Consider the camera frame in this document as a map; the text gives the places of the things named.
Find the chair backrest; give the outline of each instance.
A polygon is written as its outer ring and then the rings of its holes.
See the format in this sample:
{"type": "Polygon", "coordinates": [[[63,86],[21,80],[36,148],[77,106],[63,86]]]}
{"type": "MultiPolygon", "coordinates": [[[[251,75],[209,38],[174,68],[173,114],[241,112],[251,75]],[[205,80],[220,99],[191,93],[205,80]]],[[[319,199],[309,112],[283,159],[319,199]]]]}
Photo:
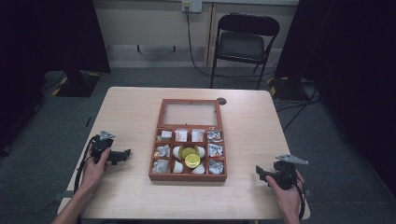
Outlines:
{"type": "Polygon", "coordinates": [[[220,18],[218,34],[220,30],[253,35],[277,36],[280,26],[271,17],[233,12],[220,18]]]}

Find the black chair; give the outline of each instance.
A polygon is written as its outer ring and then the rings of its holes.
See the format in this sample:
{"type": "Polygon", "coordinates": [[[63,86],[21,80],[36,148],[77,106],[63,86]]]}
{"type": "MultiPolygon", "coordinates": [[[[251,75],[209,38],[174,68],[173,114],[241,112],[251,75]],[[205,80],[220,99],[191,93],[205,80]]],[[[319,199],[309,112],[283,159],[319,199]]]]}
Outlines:
{"type": "Polygon", "coordinates": [[[262,83],[262,75],[267,64],[273,42],[279,33],[279,23],[267,16],[249,15],[243,13],[229,13],[219,20],[216,36],[215,55],[212,66],[210,88],[213,88],[213,78],[217,60],[227,60],[240,63],[262,64],[257,90],[262,83]],[[270,36],[267,47],[264,36],[270,36]]]}

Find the human hand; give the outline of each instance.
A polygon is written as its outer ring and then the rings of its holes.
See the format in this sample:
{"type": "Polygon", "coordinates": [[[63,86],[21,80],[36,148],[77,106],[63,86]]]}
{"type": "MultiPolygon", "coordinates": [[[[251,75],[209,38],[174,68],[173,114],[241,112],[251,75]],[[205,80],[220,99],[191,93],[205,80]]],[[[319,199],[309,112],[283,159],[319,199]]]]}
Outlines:
{"type": "Polygon", "coordinates": [[[87,153],[87,158],[85,159],[86,161],[83,170],[84,173],[82,176],[81,185],[79,186],[80,189],[86,189],[89,192],[93,192],[96,189],[100,180],[103,177],[104,171],[106,170],[106,160],[110,152],[110,148],[106,149],[102,153],[99,162],[97,162],[96,164],[93,161],[93,157],[90,156],[91,153],[87,153]]]}
{"type": "MultiPolygon", "coordinates": [[[[303,189],[304,179],[298,171],[296,172],[297,176],[301,180],[298,181],[297,185],[300,189],[303,189]]],[[[279,206],[285,222],[288,224],[300,223],[299,213],[301,197],[297,188],[293,187],[291,189],[283,190],[271,176],[267,175],[265,179],[275,192],[277,205],[279,206]]]]}

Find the gray carpet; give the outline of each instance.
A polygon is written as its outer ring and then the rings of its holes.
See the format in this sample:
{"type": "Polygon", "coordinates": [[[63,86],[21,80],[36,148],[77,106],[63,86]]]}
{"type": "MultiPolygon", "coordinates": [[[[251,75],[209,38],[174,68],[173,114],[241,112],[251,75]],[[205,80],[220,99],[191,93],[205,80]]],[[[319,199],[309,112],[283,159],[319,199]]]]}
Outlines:
{"type": "MultiPolygon", "coordinates": [[[[251,68],[218,71],[223,75],[251,75],[251,68]]],[[[61,74],[48,73],[47,85],[61,74]]],[[[91,98],[54,97],[50,94],[55,87],[44,91],[39,111],[13,141],[10,155],[0,158],[0,223],[49,223],[56,216],[59,202],[52,197],[65,190],[108,88],[208,88],[209,83],[209,77],[193,68],[125,68],[104,74],[91,98]],[[89,118],[91,123],[86,127],[89,118]]],[[[219,89],[245,90],[255,86],[254,82],[219,77],[214,85],[219,89]]],[[[312,92],[312,88],[308,86],[307,92],[312,92]]],[[[265,82],[262,89],[268,90],[265,82]]],[[[282,108],[296,104],[275,101],[275,105],[282,108]]],[[[278,113],[283,127],[299,109],[278,113]]],[[[291,154],[310,162],[309,166],[298,167],[313,193],[307,199],[311,218],[303,223],[395,223],[394,198],[369,163],[342,135],[336,119],[322,102],[309,105],[285,131],[291,154]]]]}

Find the paper cup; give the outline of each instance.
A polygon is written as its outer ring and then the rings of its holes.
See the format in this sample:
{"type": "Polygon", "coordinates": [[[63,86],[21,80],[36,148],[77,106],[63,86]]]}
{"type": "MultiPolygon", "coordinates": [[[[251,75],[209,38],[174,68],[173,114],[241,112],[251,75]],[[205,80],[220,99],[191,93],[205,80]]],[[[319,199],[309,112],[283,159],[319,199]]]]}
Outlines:
{"type": "Polygon", "coordinates": [[[173,150],[173,155],[176,159],[178,159],[178,151],[180,150],[180,147],[174,147],[173,150]]]}
{"type": "Polygon", "coordinates": [[[196,175],[201,175],[204,172],[205,172],[205,167],[202,163],[199,166],[197,166],[195,169],[192,170],[192,173],[196,174],[196,175]]]}
{"type": "Polygon", "coordinates": [[[199,157],[203,158],[205,156],[205,149],[203,147],[198,147],[199,148],[199,157]]]}
{"type": "Polygon", "coordinates": [[[183,172],[183,164],[178,161],[175,161],[174,171],[173,173],[180,174],[183,172]]]}

